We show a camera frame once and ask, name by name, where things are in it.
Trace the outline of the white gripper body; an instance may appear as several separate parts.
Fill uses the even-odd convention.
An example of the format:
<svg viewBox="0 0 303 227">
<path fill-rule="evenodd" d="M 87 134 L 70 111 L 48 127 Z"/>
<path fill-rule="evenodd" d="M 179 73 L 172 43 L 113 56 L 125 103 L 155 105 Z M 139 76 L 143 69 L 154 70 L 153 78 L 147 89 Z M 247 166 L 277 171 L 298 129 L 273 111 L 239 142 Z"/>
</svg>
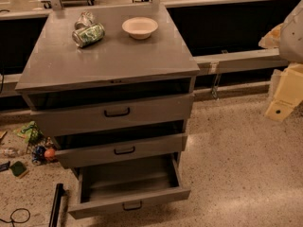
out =
<svg viewBox="0 0 303 227">
<path fill-rule="evenodd" d="M 292 62 L 281 72 L 273 99 L 265 112 L 265 116 L 282 122 L 302 101 L 303 64 Z"/>
</svg>

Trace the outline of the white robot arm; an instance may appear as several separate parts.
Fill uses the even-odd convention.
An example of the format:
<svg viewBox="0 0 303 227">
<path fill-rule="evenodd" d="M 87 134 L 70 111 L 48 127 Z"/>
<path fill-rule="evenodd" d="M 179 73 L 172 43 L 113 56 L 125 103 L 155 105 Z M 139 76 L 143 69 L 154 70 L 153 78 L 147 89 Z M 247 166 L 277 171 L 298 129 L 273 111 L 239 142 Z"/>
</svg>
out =
<svg viewBox="0 0 303 227">
<path fill-rule="evenodd" d="M 283 71 L 275 70 L 269 86 L 270 103 L 265 117 L 282 122 L 303 101 L 303 10 L 294 9 L 283 24 L 275 26 L 258 45 L 277 48 L 289 62 Z"/>
</svg>

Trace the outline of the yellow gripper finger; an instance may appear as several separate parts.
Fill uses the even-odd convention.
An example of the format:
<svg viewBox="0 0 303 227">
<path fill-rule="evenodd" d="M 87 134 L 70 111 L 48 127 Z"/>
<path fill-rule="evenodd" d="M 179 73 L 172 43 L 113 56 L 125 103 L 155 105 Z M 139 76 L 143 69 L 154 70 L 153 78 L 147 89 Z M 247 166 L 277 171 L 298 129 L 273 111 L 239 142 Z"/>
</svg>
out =
<svg viewBox="0 0 303 227">
<path fill-rule="evenodd" d="M 275 26 L 272 30 L 270 30 L 265 36 L 260 39 L 258 45 L 264 49 L 278 48 L 280 44 L 281 28 L 282 24 Z"/>
</svg>

